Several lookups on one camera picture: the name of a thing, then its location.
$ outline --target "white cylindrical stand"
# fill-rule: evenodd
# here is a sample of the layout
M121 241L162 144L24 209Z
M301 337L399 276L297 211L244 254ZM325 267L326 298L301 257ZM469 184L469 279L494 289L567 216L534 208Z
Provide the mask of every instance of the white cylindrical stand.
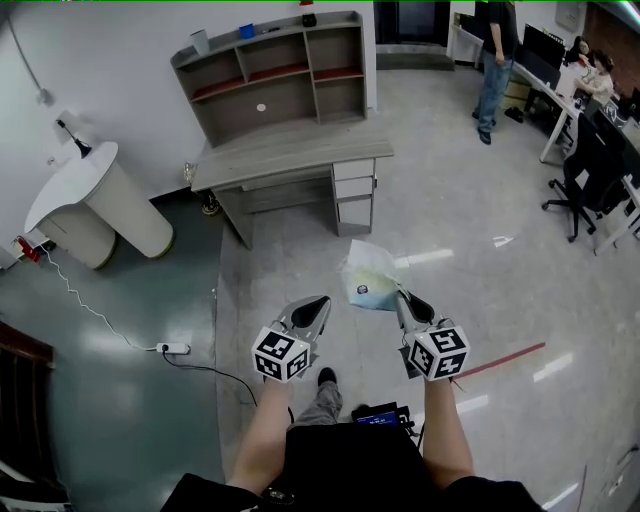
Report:
M102 267L113 254L116 233L84 203L49 215L38 229L89 268Z
M117 160L85 202L146 257L160 257L171 247L171 224L129 179Z

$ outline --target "blue object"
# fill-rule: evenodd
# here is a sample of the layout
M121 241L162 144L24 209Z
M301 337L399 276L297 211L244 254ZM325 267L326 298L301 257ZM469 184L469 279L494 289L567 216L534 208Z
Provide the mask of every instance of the blue object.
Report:
M242 36L242 39L251 39L255 35L253 23L240 27L240 35Z

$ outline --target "black office chair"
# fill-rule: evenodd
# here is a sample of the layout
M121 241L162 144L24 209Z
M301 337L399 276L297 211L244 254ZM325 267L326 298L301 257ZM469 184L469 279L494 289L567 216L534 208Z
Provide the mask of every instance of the black office chair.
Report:
M603 138L595 125L586 116L580 115L578 147L575 153L564 161L564 183L555 179L549 182L549 187L558 186L567 199L551 199L542 204L543 210L547 210L550 204L571 209L573 235L567 238L569 243L573 243L578 237L580 216L589 224L587 233L595 233L596 226L585 208L601 213L607 205L607 194L626 174L621 157L622 147L613 133L608 132ZM581 188L576 178L585 170L589 176Z

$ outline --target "red line on floor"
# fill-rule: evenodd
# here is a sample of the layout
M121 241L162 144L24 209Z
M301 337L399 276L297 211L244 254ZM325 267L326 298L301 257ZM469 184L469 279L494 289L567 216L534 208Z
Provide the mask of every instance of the red line on floor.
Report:
M471 368L471 370L467 370L466 372L462 372L459 375L456 375L455 379L462 379L463 377L468 377L469 375L474 375L475 373L479 373L481 371L484 370L488 370L489 368L493 368L495 366L499 366L503 363L508 363L509 361L513 361L514 359L524 356L526 354L529 354L530 352L533 352L534 350L538 350L541 348L544 348L547 344L546 343L538 343L537 345L533 345L532 347L529 348L525 348L524 350L521 350L520 352L516 352L514 354L511 354L509 356L505 356L505 357L501 357L500 359L496 359L495 361L492 361L490 363L487 364L483 364L481 366L476 366L475 368Z

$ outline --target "plastic bag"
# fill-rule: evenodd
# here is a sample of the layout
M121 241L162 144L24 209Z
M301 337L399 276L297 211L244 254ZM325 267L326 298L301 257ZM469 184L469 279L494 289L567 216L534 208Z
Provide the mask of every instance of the plastic bag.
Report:
M395 311L396 294L405 292L393 256L377 245L360 240L351 241L342 282L349 303L366 309Z

